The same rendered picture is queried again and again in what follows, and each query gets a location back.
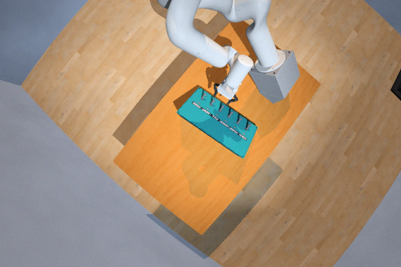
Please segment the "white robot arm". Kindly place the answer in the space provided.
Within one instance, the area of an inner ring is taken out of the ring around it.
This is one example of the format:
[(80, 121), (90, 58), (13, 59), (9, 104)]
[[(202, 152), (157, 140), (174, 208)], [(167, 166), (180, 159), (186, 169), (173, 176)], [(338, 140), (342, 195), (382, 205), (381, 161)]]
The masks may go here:
[(198, 8), (218, 11), (229, 22), (253, 19), (253, 23), (246, 29), (246, 37), (261, 63), (258, 59), (255, 63), (259, 72), (271, 72), (279, 68), (286, 59), (283, 51), (276, 50), (267, 26), (271, 0), (157, 1), (168, 9), (165, 24), (168, 38), (173, 45), (215, 67), (224, 67), (228, 62), (230, 71), (225, 78), (226, 82), (224, 85), (220, 84), (217, 90), (229, 98), (233, 97), (233, 90), (241, 85), (254, 63), (247, 55), (240, 55), (229, 45), (222, 47), (197, 30), (193, 22)]

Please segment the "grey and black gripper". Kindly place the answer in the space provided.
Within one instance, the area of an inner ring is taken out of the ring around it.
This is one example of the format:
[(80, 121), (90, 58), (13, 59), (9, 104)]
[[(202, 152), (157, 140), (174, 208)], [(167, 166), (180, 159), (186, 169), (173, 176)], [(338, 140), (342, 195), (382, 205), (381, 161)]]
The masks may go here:
[[(224, 80), (221, 82), (221, 84), (224, 85), (225, 82), (226, 82), (226, 81), (225, 81), (225, 79), (224, 79)], [(219, 90), (217, 90), (218, 85), (220, 85), (220, 84), (214, 84), (214, 85), (213, 85), (214, 90), (215, 90), (214, 97), (216, 96), (216, 93), (219, 92), (220, 94), (222, 94), (223, 96), (225, 96), (226, 98), (228, 98), (229, 101), (227, 102), (226, 106), (229, 105), (231, 102), (237, 102), (237, 101), (238, 101), (238, 98), (237, 98), (237, 96), (236, 96), (235, 94), (236, 94), (236, 92), (237, 92), (239, 86), (237, 86), (237, 88), (235, 88), (235, 89), (233, 90), (233, 92), (234, 92), (234, 95), (233, 95), (234, 99), (233, 99), (233, 97), (232, 97), (232, 98), (229, 98), (229, 97), (227, 97), (226, 95), (224, 95), (223, 93), (221, 93)]]

